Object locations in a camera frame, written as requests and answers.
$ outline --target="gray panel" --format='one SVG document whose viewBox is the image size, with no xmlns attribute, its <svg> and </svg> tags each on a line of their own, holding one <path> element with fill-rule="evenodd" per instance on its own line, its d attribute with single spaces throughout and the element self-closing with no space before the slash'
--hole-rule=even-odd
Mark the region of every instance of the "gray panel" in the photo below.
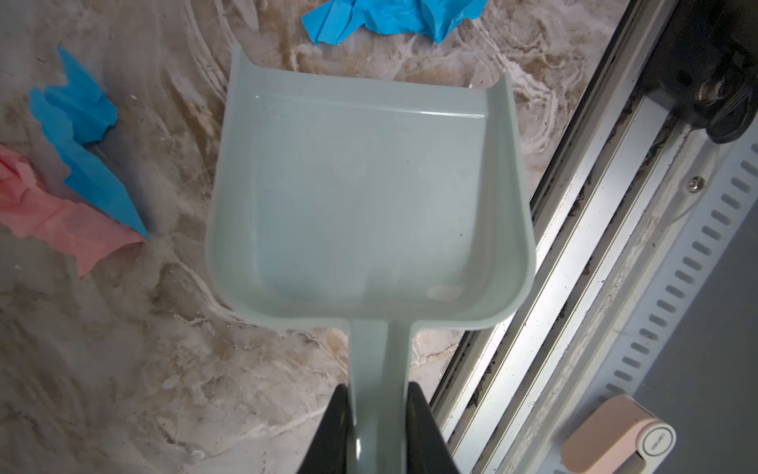
<svg viewBox="0 0 758 474">
<path fill-rule="evenodd" d="M 661 474 L 753 472 L 758 429 L 758 206 L 695 297 L 642 385 L 677 445 Z"/>
</svg>

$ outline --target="dustpan handle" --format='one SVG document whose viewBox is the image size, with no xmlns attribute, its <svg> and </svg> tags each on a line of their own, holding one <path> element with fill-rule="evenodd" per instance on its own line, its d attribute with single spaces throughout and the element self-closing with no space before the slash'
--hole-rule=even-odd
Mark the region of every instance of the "dustpan handle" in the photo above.
<svg viewBox="0 0 758 474">
<path fill-rule="evenodd" d="M 349 474 L 406 472 L 406 396 L 411 329 L 386 321 L 350 323 L 351 437 L 357 460 Z"/>
</svg>

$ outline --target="black mechanical part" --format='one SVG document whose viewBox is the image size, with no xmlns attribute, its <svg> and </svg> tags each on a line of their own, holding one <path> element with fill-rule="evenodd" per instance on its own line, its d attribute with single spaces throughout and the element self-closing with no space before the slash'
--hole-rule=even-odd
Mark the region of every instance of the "black mechanical part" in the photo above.
<svg viewBox="0 0 758 474">
<path fill-rule="evenodd" d="M 408 384 L 406 402 L 409 474 L 460 474 L 434 422 L 421 387 Z"/>
<path fill-rule="evenodd" d="M 758 2 L 681 0 L 645 67 L 656 102 L 711 140 L 739 138 L 758 111 Z"/>
<path fill-rule="evenodd" d="M 334 389 L 297 474 L 345 474 L 351 423 L 348 390 L 340 384 Z M 434 422 L 424 392 L 415 382 L 408 384 L 406 437 L 408 474 L 460 474 Z"/>
<path fill-rule="evenodd" d="M 352 414 L 345 384 L 337 385 L 297 474 L 345 474 Z"/>
</svg>

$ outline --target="ventilation slot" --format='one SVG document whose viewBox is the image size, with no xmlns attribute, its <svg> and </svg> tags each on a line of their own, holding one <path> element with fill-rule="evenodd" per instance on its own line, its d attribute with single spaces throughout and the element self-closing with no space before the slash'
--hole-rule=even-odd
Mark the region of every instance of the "ventilation slot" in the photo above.
<svg viewBox="0 0 758 474">
<path fill-rule="evenodd" d="M 728 218 L 728 217 L 726 217 L 725 215 L 723 215 L 719 211 L 716 211 L 716 210 L 711 211 L 711 217 L 714 218 L 715 220 L 721 222 L 724 225 L 730 225 L 731 224 L 731 219 Z"/>
<path fill-rule="evenodd" d="M 714 239 L 714 240 L 721 240 L 721 234 L 714 231 L 712 228 L 708 227 L 707 225 L 704 225 L 701 229 L 705 235 L 708 237 Z"/>
<path fill-rule="evenodd" d="M 607 384 L 607 385 L 606 385 L 606 388 L 607 388 L 609 391 L 611 391 L 611 392 L 613 392 L 614 394 L 617 394 L 617 395 L 623 395 L 623 394 L 625 393 L 625 392 L 624 392 L 624 389 L 623 389 L 623 388 L 621 388 L 621 387 L 617 387 L 617 386 L 616 386 L 616 385 L 614 385 L 614 384 Z"/>
<path fill-rule="evenodd" d="M 684 298 L 684 291 L 678 289 L 677 287 L 673 287 L 671 285 L 668 285 L 666 287 L 666 293 L 672 294 L 672 295 L 674 295 L 675 297 L 677 297 L 679 299 Z"/>
<path fill-rule="evenodd" d="M 665 328 L 667 325 L 669 325 L 669 323 L 668 323 L 668 322 L 666 322 L 666 320 L 665 320 L 664 318 L 659 318 L 659 317 L 658 317 L 658 316 L 656 316 L 656 315 L 650 315 L 650 317 L 649 317 L 648 319 L 649 319 L 649 320 L 650 320 L 650 322 L 652 322 L 654 325 L 658 325 L 658 326 L 660 326 L 661 328 Z"/>
<path fill-rule="evenodd" d="M 693 270 L 702 270 L 703 266 L 699 262 L 695 262 L 690 257 L 684 257 L 681 260 L 686 266 L 692 268 Z"/>
<path fill-rule="evenodd" d="M 650 349 L 643 346 L 642 344 L 637 344 L 636 342 L 631 343 L 631 348 L 636 350 L 640 354 L 649 354 Z"/>
<path fill-rule="evenodd" d="M 745 194 L 748 194 L 750 192 L 750 186 L 748 186 L 747 183 L 745 183 L 738 177 L 733 177 L 731 179 L 731 183 L 732 185 L 734 185 L 734 187 L 736 187 L 737 189 L 739 189 Z"/>
<path fill-rule="evenodd" d="M 650 339 L 651 341 L 657 341 L 658 340 L 658 334 L 656 334 L 656 333 L 654 333 L 652 331 L 648 331 L 645 328 L 640 329 L 640 335 L 642 335 L 642 337 L 646 337 L 647 339 Z"/>
<path fill-rule="evenodd" d="M 634 378 L 631 375 L 629 375 L 626 372 L 622 372 L 620 370 L 615 371 L 613 373 L 613 375 L 615 375 L 616 377 L 620 378 L 623 381 L 632 381 L 632 380 L 634 380 Z"/>
<path fill-rule="evenodd" d="M 684 283 L 692 284 L 695 281 L 694 278 L 692 278 L 690 275 L 687 275 L 682 270 L 677 270 L 674 272 L 674 276 L 682 280 Z"/>
<path fill-rule="evenodd" d="M 731 207 L 732 209 L 739 209 L 740 203 L 737 202 L 737 200 L 728 194 L 722 194 L 721 195 L 721 201 L 725 202 L 727 206 Z"/>
<path fill-rule="evenodd" d="M 698 242 L 697 240 L 695 240 L 692 243 L 692 248 L 695 249 L 695 250 L 697 250 L 698 252 L 702 253 L 705 256 L 709 256 L 711 254 L 711 249 L 709 247 L 705 246 L 704 244 Z"/>
<path fill-rule="evenodd" d="M 674 307 L 674 305 L 663 300 L 656 301 L 656 306 L 658 306 L 661 309 L 665 309 L 668 312 L 676 311 L 676 308 Z"/>
<path fill-rule="evenodd" d="M 621 359 L 621 361 L 627 366 L 634 367 L 635 369 L 639 369 L 642 366 L 642 364 L 632 359 L 631 357 L 624 357 L 623 359 Z"/>
<path fill-rule="evenodd" d="M 756 168 L 755 166 L 753 166 L 752 163 L 742 162 L 742 163 L 740 163 L 740 166 L 742 167 L 742 169 L 744 169 L 748 173 L 752 174 L 754 177 L 758 177 L 758 168 Z"/>
</svg>

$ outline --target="metal frame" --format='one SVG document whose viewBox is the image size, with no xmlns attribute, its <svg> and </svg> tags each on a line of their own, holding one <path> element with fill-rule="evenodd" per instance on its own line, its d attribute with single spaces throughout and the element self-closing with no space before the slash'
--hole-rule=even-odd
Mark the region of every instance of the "metal frame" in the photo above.
<svg viewBox="0 0 758 474">
<path fill-rule="evenodd" d="M 609 231 L 603 236 L 593 254 L 593 261 L 596 263 L 592 265 L 590 274 L 582 278 L 583 281 L 573 289 L 564 316 L 551 329 L 552 337 L 547 338 L 550 343 L 544 344 L 537 355 L 533 374 L 528 380 L 528 389 L 521 392 L 520 397 L 514 398 L 497 427 L 493 442 L 488 444 L 484 451 L 481 465 L 477 466 L 475 472 L 497 472 L 516 437 L 527 425 L 534 405 L 553 377 L 556 367 L 647 211 L 651 199 L 659 189 L 691 128 L 678 123 L 670 131 L 671 135 L 664 147 L 648 158 L 649 162 L 646 163 L 642 176 L 635 180 L 626 194 L 625 202 L 619 209 L 615 221 L 609 226 Z"/>
<path fill-rule="evenodd" d="M 758 198 L 756 133 L 758 121 L 730 146 L 686 138 L 500 472 L 564 472 L 567 434 L 611 393 L 634 392 Z M 688 191 L 695 176 L 702 194 Z"/>
<path fill-rule="evenodd" d="M 451 365 L 445 383 L 440 385 L 442 391 L 434 398 L 435 418 L 443 436 L 450 436 L 449 448 L 463 472 L 473 469 L 489 443 L 496 425 L 559 315 L 569 288 L 581 275 L 591 250 L 603 235 L 644 159 L 643 152 L 643 156 L 636 155 L 636 167 L 615 165 L 612 159 L 599 165 L 597 173 L 603 174 L 605 179 L 603 192 L 584 198 L 584 209 L 602 209 L 604 217 L 596 219 L 596 216 L 582 212 L 581 218 L 566 221 L 596 166 L 601 150 L 614 132 L 617 119 L 622 115 L 645 61 L 675 4 L 675 0 L 640 0 L 629 6 L 624 23 L 606 53 L 606 61 L 596 73 L 592 87 L 583 100 L 583 107 L 572 120 L 572 128 L 562 141 L 551 175 L 540 186 L 542 192 L 533 199 L 537 264 L 540 266 L 532 293 L 534 297 L 528 306 L 516 313 L 515 318 L 509 318 L 488 331 L 467 334 L 459 358 Z M 651 111 L 654 109 L 644 100 L 638 104 Z M 656 116 L 659 127 L 665 115 L 661 112 Z M 646 130 L 646 135 L 653 134 L 652 128 Z M 616 170 L 611 173 L 613 178 L 611 174 L 601 171 L 609 169 Z M 610 206 L 614 199 L 616 205 Z M 574 239 L 572 243 L 568 238 L 556 242 L 562 229 L 563 235 Z M 586 256 L 579 257 L 575 250 Z M 565 298 L 555 298 L 552 293 L 551 288 L 558 288 L 560 284 L 564 286 Z M 511 321 L 516 331 L 511 331 L 506 337 Z M 485 373 L 488 367 L 491 368 L 490 374 Z M 472 397 L 478 402 L 475 406 L 469 406 Z"/>
</svg>

